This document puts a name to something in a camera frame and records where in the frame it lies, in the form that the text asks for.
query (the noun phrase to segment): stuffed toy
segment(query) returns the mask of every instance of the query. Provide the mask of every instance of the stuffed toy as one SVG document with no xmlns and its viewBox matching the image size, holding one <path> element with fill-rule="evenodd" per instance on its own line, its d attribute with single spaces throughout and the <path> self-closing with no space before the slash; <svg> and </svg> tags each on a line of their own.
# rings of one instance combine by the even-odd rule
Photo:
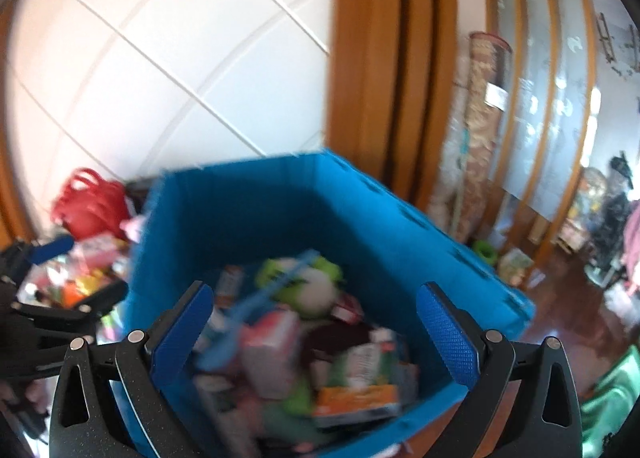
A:
<svg viewBox="0 0 640 458">
<path fill-rule="evenodd" d="M 268 259 L 258 272 L 255 282 L 258 287 L 265 287 L 296 263 L 297 260 L 292 257 Z M 289 305 L 302 319 L 319 319 L 328 315 L 337 301 L 340 295 L 337 283 L 341 280 L 340 267 L 319 256 L 274 294 L 273 299 Z"/>
</svg>

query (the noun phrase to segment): blue plastic bin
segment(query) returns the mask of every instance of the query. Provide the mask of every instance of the blue plastic bin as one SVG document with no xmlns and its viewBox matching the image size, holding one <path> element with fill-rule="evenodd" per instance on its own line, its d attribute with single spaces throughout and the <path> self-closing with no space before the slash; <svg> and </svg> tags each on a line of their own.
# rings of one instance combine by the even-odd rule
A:
<svg viewBox="0 0 640 458">
<path fill-rule="evenodd" d="M 368 457 L 407 440 L 462 399 L 416 314 L 417 288 L 435 281 L 483 329 L 516 339 L 532 303 L 447 237 L 417 209 L 331 152 L 259 159 L 165 175 L 147 204 L 146 231 L 126 301 L 127 330 L 145 329 L 194 279 L 225 264 L 319 250 L 344 270 L 347 291 L 380 325 L 405 335 L 420 366 L 415 409 L 331 458 Z M 178 417 L 211 456 L 224 456 L 186 373 L 163 390 Z M 137 443 L 140 427 L 125 406 Z"/>
</svg>

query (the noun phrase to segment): blue gripper pad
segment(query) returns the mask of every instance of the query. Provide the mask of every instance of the blue gripper pad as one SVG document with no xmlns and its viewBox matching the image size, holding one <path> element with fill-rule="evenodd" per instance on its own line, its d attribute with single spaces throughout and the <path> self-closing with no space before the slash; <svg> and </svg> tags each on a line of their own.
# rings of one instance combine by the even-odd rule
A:
<svg viewBox="0 0 640 458">
<path fill-rule="evenodd" d="M 213 290 L 200 283 L 200 289 L 151 354 L 149 376 L 156 388 L 170 384 L 178 376 L 212 310 Z"/>
<path fill-rule="evenodd" d="M 418 288 L 415 301 L 418 317 L 451 377 L 471 390 L 480 378 L 480 361 L 476 348 L 466 337 L 453 312 L 444 306 L 429 284 Z"/>
<path fill-rule="evenodd" d="M 67 253 L 74 247 L 75 240 L 71 235 L 61 235 L 46 245 L 33 247 L 29 254 L 29 262 L 31 264 L 42 264 L 57 257 L 63 253 Z"/>
</svg>

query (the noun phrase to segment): reddish brown floor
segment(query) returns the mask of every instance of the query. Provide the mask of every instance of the reddish brown floor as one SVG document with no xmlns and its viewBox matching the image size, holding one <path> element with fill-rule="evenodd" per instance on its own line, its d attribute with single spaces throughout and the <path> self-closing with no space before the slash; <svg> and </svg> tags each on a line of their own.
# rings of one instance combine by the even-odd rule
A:
<svg viewBox="0 0 640 458">
<path fill-rule="evenodd" d="M 587 281 L 582 267 L 575 257 L 569 258 L 561 251 L 554 254 L 545 281 L 527 291 L 536 304 L 536 316 L 520 340 L 539 343 L 548 335 L 558 337 L 567 353 L 578 397 L 586 398 L 598 378 L 625 353 L 635 334 L 625 335 L 618 318 L 604 309 L 603 291 Z M 509 385 L 476 457 L 484 457 L 494 448 L 517 390 L 516 383 Z M 399 456 L 423 456 L 456 409 L 449 409 L 411 438 Z"/>
</svg>

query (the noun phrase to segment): screw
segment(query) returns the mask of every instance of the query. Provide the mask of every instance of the screw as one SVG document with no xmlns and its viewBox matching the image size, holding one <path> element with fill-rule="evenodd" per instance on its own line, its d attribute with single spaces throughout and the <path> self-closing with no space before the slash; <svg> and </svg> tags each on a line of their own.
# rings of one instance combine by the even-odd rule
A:
<svg viewBox="0 0 640 458">
<path fill-rule="evenodd" d="M 552 350 L 559 350 L 561 348 L 561 344 L 560 341 L 558 339 L 556 339 L 555 337 L 549 337 L 546 340 L 546 345 L 549 346 L 549 348 L 551 348 Z"/>
<path fill-rule="evenodd" d="M 133 330 L 127 337 L 127 341 L 129 341 L 130 343 L 139 343 L 144 338 L 145 332 L 143 332 L 142 330 Z"/>
<path fill-rule="evenodd" d="M 84 339 L 82 339 L 82 337 L 76 337 L 71 341 L 71 344 L 69 344 L 69 348 L 72 350 L 79 350 L 82 346 L 84 346 Z"/>
<path fill-rule="evenodd" d="M 498 330 L 487 330 L 484 336 L 488 341 L 496 344 L 502 340 L 502 334 Z"/>
</svg>

